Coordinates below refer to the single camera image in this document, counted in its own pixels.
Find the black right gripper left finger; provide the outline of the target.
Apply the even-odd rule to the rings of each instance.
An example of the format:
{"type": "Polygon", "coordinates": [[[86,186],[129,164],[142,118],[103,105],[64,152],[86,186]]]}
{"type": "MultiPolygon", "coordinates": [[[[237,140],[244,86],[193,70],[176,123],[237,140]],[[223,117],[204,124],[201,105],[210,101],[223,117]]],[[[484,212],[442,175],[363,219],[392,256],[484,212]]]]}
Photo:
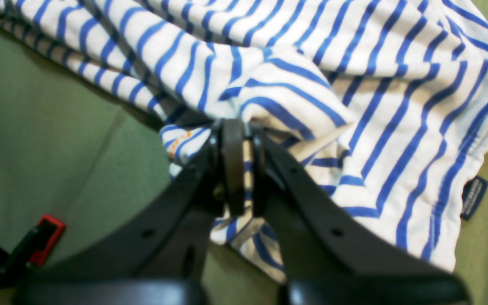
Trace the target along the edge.
{"type": "Polygon", "coordinates": [[[145,210],[37,274],[15,305],[207,305],[200,278],[216,218],[244,214],[245,128],[214,124],[205,145],[145,210]]]}

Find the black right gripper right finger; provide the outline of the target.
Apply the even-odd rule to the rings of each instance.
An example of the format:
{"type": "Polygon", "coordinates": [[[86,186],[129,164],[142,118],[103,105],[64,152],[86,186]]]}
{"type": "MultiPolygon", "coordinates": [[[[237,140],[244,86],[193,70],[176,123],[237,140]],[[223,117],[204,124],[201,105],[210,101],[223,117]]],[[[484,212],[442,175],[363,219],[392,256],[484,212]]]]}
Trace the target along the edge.
{"type": "Polygon", "coordinates": [[[467,305],[457,276],[379,238],[327,196],[284,147],[250,126],[254,216],[280,245],[282,305],[467,305]]]}

